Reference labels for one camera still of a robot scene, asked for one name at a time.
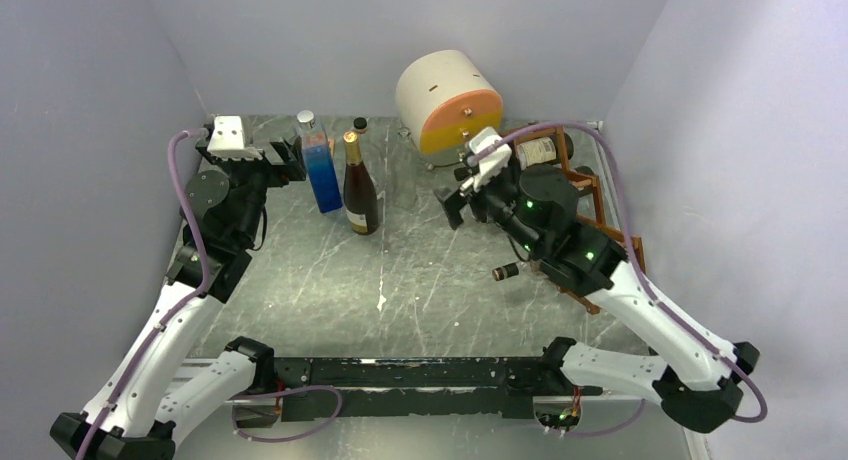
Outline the blue square glass bottle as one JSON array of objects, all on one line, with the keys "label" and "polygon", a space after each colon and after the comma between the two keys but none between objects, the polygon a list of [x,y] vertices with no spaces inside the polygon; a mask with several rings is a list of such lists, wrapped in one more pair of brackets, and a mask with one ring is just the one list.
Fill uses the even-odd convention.
[{"label": "blue square glass bottle", "polygon": [[318,209],[322,214],[339,210],[343,202],[326,131],[311,110],[300,111],[296,118],[304,165]]}]

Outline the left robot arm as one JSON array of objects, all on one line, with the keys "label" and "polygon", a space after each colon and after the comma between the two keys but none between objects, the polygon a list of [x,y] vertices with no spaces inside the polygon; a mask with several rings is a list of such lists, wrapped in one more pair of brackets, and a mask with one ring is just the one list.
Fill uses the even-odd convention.
[{"label": "left robot arm", "polygon": [[192,344],[227,303],[262,246],[267,193],[306,177],[298,138],[254,147],[226,146],[217,131],[184,131],[168,146],[193,140],[209,163],[171,181],[185,220],[183,242],[169,266],[154,310],[116,371],[77,413],[60,414],[52,440],[73,459],[170,459],[182,441],[227,400],[277,392],[282,381],[271,347],[246,337],[185,385],[172,379]]}]

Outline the large clear plastic bottle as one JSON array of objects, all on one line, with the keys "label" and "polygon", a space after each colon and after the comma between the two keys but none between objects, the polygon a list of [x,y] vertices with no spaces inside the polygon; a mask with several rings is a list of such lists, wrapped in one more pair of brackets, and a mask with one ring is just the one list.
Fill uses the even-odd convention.
[{"label": "large clear plastic bottle", "polygon": [[405,126],[388,127],[383,145],[384,206],[388,209],[408,210],[417,200],[418,173],[410,131]]}]

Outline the gold foil top bottle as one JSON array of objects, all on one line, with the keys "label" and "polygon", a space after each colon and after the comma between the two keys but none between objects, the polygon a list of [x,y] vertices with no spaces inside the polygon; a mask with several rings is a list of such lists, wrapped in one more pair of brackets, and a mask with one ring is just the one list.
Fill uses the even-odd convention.
[{"label": "gold foil top bottle", "polygon": [[352,230],[370,235],[379,228],[377,193],[363,161],[360,139],[356,132],[343,135],[345,148],[344,206]]}]

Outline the clear glass bottle black cap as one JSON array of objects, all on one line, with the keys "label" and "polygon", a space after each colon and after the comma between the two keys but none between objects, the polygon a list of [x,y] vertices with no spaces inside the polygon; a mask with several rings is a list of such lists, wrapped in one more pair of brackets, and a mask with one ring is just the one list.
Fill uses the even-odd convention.
[{"label": "clear glass bottle black cap", "polygon": [[378,200],[385,197],[383,154],[377,143],[376,137],[369,130],[369,123],[365,117],[355,117],[352,130],[358,135],[363,161],[374,183]]}]

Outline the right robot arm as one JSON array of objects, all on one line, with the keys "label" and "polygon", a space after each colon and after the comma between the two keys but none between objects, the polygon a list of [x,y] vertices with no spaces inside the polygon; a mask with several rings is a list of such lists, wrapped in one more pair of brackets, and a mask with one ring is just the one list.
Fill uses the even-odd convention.
[{"label": "right robot arm", "polygon": [[505,232],[547,280],[614,315],[653,350],[624,354],[557,338],[539,369],[548,392],[604,387],[656,404],[698,433],[744,419],[741,384],[759,350],[708,333],[647,279],[618,241],[579,219],[577,189],[558,169],[540,164],[517,176],[501,172],[480,189],[467,177],[434,196],[451,229],[470,207],[476,220]]}]

